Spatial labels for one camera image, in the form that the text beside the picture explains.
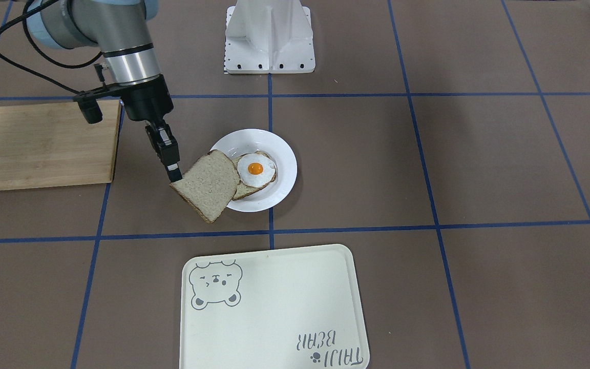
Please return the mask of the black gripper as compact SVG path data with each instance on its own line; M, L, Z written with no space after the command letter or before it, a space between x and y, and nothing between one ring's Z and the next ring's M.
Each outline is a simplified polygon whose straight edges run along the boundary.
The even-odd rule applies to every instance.
M170 126L164 121L164 117L174 109L164 75L159 74L150 81L134 86L123 86L119 94L130 120L147 121L145 132L170 183L182 180L178 143Z

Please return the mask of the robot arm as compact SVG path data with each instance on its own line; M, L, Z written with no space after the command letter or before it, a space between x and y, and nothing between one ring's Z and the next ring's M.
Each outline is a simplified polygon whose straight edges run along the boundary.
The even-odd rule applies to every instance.
M164 120L174 105L146 24L157 10L156 1L32 1L26 24L47 47L100 49L112 82L77 92L73 100L96 124L103 119L98 100L120 98L130 120L146 123L153 149L176 182L182 179L178 143Z

